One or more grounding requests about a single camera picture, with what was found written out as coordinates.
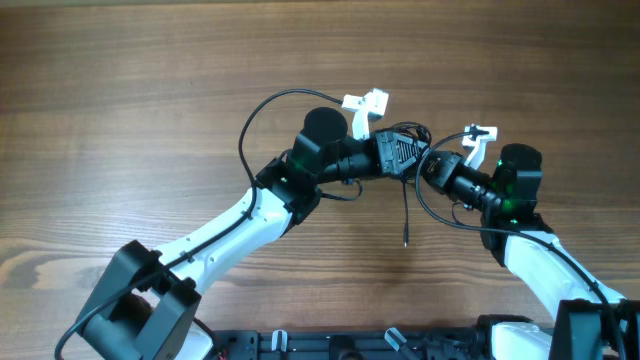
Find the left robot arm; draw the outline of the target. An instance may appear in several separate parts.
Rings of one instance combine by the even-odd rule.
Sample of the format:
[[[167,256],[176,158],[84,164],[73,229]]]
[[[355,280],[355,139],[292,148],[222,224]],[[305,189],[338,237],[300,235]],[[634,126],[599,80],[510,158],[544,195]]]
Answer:
[[[196,316],[202,296],[256,249],[301,224],[326,198],[321,185],[414,176],[430,130],[401,122],[369,132],[369,115],[347,123],[319,107],[292,148],[250,175],[246,194],[201,228],[150,250],[138,241],[113,256],[72,332],[105,359],[212,359],[222,353]]]

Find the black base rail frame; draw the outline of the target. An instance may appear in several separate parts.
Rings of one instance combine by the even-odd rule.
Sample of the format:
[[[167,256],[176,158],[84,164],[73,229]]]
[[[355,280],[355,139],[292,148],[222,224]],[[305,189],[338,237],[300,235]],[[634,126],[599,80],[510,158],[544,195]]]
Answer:
[[[487,338],[477,327],[428,331],[273,332],[216,331],[216,360],[465,360],[487,359]]]

